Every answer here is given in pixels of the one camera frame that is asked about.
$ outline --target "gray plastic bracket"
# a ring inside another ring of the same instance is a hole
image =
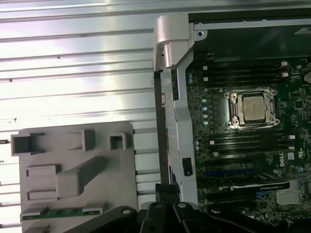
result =
[[[48,232],[49,226],[45,227],[30,227],[28,228],[25,233],[46,233]]]
[[[124,133],[114,133],[109,135],[109,150],[127,149],[126,136]]]
[[[105,159],[95,156],[90,160],[56,175],[57,197],[76,197],[83,193],[84,187],[103,169]]]
[[[84,152],[92,150],[95,145],[95,132],[93,130],[77,130],[68,132],[68,134],[79,134],[81,135],[81,146],[71,148],[69,150],[82,150]]]
[[[44,150],[38,150],[35,146],[35,138],[43,136],[44,133],[26,133],[11,135],[12,156],[34,155],[44,153]]]

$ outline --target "black ram slot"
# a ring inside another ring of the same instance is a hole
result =
[[[275,137],[275,136],[288,136],[292,134],[290,131],[286,130],[260,130],[256,132],[243,132],[243,133],[222,133],[222,134],[214,134],[209,137],[209,140],[216,139],[238,139],[238,138],[254,138],[254,137]]]
[[[206,84],[209,87],[218,87],[218,86],[249,86],[249,85],[268,85],[268,84],[278,84],[283,82],[283,78],[271,78],[271,79],[263,79],[256,77],[257,79],[254,78],[234,78],[234,79],[218,79],[216,77],[208,77],[208,82]]]
[[[209,63],[208,70],[248,69],[248,70],[288,70],[286,61],[216,62]]]
[[[281,83],[287,79],[288,66],[241,66],[239,64],[209,65],[204,77],[208,77],[206,84],[209,86],[232,86],[250,84]]]
[[[292,147],[293,144],[294,142],[289,139],[289,134],[283,131],[269,131],[265,134],[219,134],[209,137],[207,141],[209,152],[217,152],[220,155],[289,150],[289,147]]]

